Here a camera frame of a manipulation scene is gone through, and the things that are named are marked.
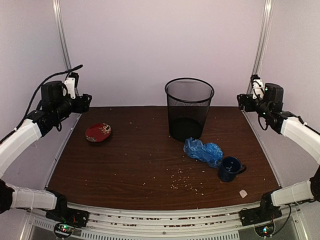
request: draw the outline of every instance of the trash can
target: trash can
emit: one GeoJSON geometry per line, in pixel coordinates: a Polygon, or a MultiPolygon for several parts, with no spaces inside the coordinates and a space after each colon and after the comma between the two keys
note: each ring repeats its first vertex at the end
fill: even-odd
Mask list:
{"type": "Polygon", "coordinates": [[[214,88],[207,82],[190,77],[169,81],[165,87],[170,135],[185,142],[202,135],[214,88]]]}

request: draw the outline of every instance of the red plate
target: red plate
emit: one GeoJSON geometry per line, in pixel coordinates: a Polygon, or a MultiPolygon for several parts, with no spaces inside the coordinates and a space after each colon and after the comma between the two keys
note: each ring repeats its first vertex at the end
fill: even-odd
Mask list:
{"type": "Polygon", "coordinates": [[[99,143],[111,134],[111,126],[106,123],[96,123],[85,131],[85,139],[92,143],[99,143]]]}

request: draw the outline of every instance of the blue plastic bag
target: blue plastic bag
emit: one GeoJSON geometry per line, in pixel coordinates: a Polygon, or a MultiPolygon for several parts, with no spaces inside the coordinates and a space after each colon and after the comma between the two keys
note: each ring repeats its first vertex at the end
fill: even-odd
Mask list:
{"type": "Polygon", "coordinates": [[[224,155],[217,144],[203,144],[199,139],[192,137],[185,140],[183,151],[192,159],[208,163],[211,168],[218,168],[224,155]]]}

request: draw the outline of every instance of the dark blue mug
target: dark blue mug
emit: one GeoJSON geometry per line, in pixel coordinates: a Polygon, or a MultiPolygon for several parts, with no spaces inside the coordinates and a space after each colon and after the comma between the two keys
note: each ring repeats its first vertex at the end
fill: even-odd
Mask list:
{"type": "Polygon", "coordinates": [[[218,177],[223,182],[231,182],[238,174],[242,174],[245,170],[247,170],[246,165],[242,165],[238,158],[226,156],[221,161],[218,177]]]}

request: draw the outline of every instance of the white wall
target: white wall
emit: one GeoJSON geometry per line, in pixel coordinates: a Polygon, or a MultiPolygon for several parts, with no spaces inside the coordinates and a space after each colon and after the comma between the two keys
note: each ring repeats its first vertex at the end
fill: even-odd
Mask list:
{"type": "MultiPolygon", "coordinates": [[[[275,1],[261,78],[284,88],[283,109],[320,130],[320,1],[275,1]]],[[[312,177],[318,165],[298,145],[272,130],[262,131],[249,115],[283,187],[312,177]]],[[[319,239],[320,204],[302,205],[313,240],[319,239]]]]}
{"type": "MultiPolygon", "coordinates": [[[[0,138],[21,120],[39,83],[65,70],[51,1],[0,1],[0,138]]],[[[34,101],[38,103],[40,95],[34,101]]],[[[29,147],[3,176],[21,187],[43,189],[49,171],[75,115],[29,147]]],[[[25,211],[10,210],[0,215],[1,239],[16,240],[25,211]]]]}
{"type": "Polygon", "coordinates": [[[236,106],[258,46],[264,0],[61,1],[70,58],[83,63],[92,106],[166,105],[165,84],[213,85],[236,106]]]}

